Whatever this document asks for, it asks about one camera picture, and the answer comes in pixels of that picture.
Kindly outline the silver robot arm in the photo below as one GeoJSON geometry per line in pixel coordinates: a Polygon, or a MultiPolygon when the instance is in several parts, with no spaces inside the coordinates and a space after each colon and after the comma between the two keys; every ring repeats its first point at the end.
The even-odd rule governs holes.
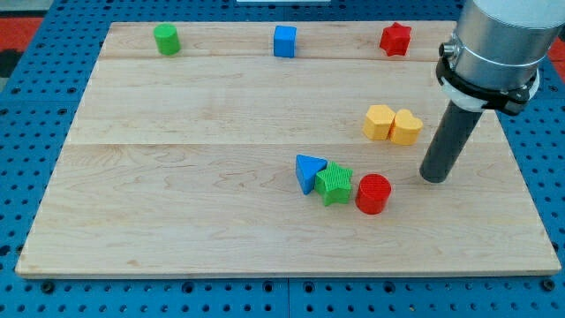
{"type": "Polygon", "coordinates": [[[462,110],[516,116],[536,94],[539,64],[564,28],[562,0],[469,0],[439,47],[436,76],[462,110]]]}

